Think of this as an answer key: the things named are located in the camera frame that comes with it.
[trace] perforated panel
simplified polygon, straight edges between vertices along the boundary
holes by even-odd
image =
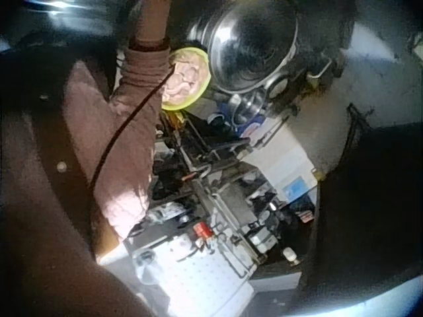
[[[252,296],[247,270],[240,277],[218,250],[176,262],[169,257],[169,249],[167,243],[154,249],[163,270],[160,287],[171,298],[169,315],[234,317],[241,313]]]

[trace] wire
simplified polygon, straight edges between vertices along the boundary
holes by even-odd
[[[171,72],[158,84],[149,94],[139,103],[137,108],[126,118],[126,120],[122,123],[122,125],[116,130],[110,141],[108,142],[106,148],[104,149],[103,153],[101,154],[100,160],[95,168],[93,178],[89,184],[89,202],[88,202],[88,215],[90,217],[91,223],[91,207],[93,206],[94,198],[94,189],[97,183],[98,178],[100,177],[100,173],[104,164],[106,163],[107,156],[110,154],[113,146],[115,145],[116,141],[121,136],[122,132],[126,129],[126,127],[131,123],[131,121],[137,116],[137,114],[141,111],[141,109],[145,106],[145,104],[150,100],[150,98],[156,94],[160,88],[167,82],[167,80],[173,75],[174,67],[171,69]],[[92,226],[90,226],[90,239],[91,239],[91,248],[93,247],[93,230]]]

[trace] stainless steel bowl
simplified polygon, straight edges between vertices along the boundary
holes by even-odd
[[[232,124],[235,127],[249,123],[266,105],[266,91],[254,89],[245,94],[234,94],[228,102]]]
[[[296,36],[295,11],[287,1],[234,1],[208,42],[214,84],[231,94],[263,85],[286,64]]]

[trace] blue label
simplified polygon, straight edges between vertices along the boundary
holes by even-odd
[[[296,178],[290,185],[284,188],[284,193],[288,199],[288,203],[291,203],[297,198],[300,198],[308,191],[309,188],[307,187],[302,177]]]

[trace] blue object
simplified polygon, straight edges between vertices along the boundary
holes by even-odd
[[[300,198],[309,191],[307,184],[302,177],[296,178],[290,185],[283,188],[284,194],[288,199],[288,203]]]
[[[219,108],[219,111],[223,114],[223,116],[225,117],[225,121],[229,122],[232,126],[231,114],[228,111],[227,104],[224,102],[221,102],[217,105],[217,107]],[[258,114],[252,120],[250,120],[250,122],[247,122],[245,125],[240,125],[239,127],[232,126],[232,128],[234,132],[236,133],[236,135],[240,137],[251,124],[258,123],[262,125],[265,119],[266,119],[265,116]]]

